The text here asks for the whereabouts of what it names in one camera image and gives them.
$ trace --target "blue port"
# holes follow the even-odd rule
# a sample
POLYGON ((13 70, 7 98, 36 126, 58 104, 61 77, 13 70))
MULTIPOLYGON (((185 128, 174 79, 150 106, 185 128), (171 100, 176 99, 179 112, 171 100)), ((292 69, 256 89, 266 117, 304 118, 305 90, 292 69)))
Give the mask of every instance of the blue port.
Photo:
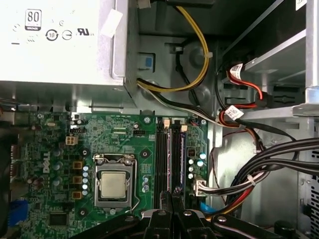
POLYGON ((14 201, 10 203, 10 213, 8 225, 15 226, 18 222, 23 222, 28 216, 28 201, 14 201))

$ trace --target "motherboard connector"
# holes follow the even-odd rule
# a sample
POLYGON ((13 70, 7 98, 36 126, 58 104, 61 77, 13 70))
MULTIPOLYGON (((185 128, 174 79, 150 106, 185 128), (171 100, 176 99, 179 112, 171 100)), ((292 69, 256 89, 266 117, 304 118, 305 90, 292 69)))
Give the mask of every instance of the motherboard connector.
POLYGON ((206 180, 203 180, 201 177, 195 177, 193 185, 195 196, 206 197, 206 194, 204 192, 199 191, 199 185, 201 184, 206 186, 206 183, 206 180))
POLYGON ((77 136, 67 136, 65 138, 65 145, 77 145, 79 137, 77 136))
POLYGON ((170 120, 164 119, 164 128, 169 128, 169 126, 170 126, 170 120))

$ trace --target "ram slot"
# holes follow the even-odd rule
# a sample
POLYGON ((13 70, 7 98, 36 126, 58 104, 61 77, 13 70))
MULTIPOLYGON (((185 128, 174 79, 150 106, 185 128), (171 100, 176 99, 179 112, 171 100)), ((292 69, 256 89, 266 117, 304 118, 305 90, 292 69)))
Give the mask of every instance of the ram slot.
POLYGON ((172 125, 171 132, 171 190, 178 190, 181 188, 181 133, 180 125, 172 125))
POLYGON ((167 132, 161 123, 157 125, 155 148, 154 208, 160 208, 160 193, 167 190, 167 132))
POLYGON ((183 195, 185 195, 185 186, 186 186, 186 166, 187 166, 187 154, 186 154, 186 133, 180 134, 180 184, 182 186, 183 195))

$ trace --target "dell logo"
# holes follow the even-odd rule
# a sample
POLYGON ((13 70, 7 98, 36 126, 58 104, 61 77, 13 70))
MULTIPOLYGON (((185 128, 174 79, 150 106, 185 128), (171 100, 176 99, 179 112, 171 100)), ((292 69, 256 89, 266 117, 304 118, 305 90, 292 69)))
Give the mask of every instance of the dell logo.
POLYGON ((43 173, 50 173, 50 152, 43 154, 43 173))

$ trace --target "cpu socket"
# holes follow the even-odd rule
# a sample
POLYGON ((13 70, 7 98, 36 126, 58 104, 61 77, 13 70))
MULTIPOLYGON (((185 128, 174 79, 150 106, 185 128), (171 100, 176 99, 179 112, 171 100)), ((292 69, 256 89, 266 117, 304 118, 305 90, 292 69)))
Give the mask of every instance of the cpu socket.
POLYGON ((105 211, 132 208, 137 164, 133 155, 95 154, 94 206, 105 211))

